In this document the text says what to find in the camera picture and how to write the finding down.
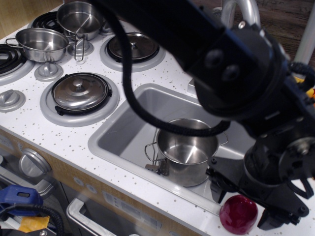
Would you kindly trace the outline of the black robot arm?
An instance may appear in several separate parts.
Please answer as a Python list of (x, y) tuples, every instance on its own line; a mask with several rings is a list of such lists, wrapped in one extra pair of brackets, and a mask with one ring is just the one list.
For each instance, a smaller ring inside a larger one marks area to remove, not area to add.
[[(209, 158), (212, 197), (220, 203), (238, 192), (264, 208), (258, 227), (297, 224), (309, 213), (302, 198), (314, 193), (315, 107), (307, 91), (312, 68), (291, 62), (266, 31), (246, 22), (229, 29), (189, 0), (95, 0), (118, 38), (123, 87), (131, 108), (151, 125), (188, 136), (215, 136), (232, 121), (255, 144), (241, 160)], [(119, 18), (173, 55), (194, 78), (199, 103), (221, 118), (213, 128), (193, 130), (161, 121), (144, 110), (131, 87), (131, 46)]]

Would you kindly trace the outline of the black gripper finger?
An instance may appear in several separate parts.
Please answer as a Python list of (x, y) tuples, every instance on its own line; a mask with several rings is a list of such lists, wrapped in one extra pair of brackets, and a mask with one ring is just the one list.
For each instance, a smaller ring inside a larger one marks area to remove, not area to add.
[(289, 223), (290, 218), (287, 214), (265, 209), (257, 226), (261, 230), (272, 230), (281, 227), (283, 224)]
[(221, 203), (226, 195), (226, 191), (221, 189), (219, 185), (213, 181), (210, 184), (212, 198), (216, 203)]

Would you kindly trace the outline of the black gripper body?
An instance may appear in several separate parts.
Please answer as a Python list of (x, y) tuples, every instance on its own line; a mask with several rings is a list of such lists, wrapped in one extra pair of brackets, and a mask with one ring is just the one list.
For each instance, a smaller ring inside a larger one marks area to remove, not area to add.
[(226, 192), (238, 192), (267, 210), (299, 221), (309, 214), (309, 140), (276, 148), (258, 140), (243, 159), (208, 159), (209, 179)]

